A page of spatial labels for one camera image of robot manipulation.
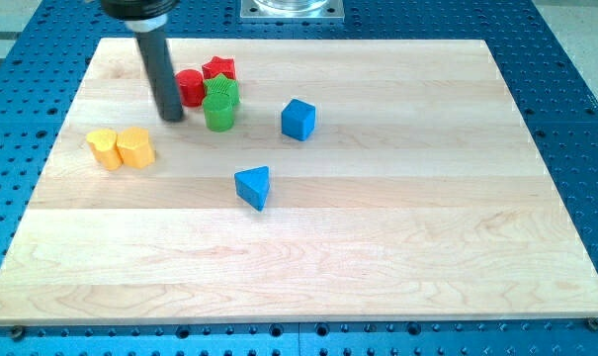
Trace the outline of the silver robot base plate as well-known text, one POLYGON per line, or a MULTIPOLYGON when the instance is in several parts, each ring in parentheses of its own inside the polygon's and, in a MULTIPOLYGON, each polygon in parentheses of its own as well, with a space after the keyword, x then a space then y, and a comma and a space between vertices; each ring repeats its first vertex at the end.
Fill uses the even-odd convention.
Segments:
POLYGON ((343 0, 241 0, 239 15, 247 21, 343 20, 343 0))

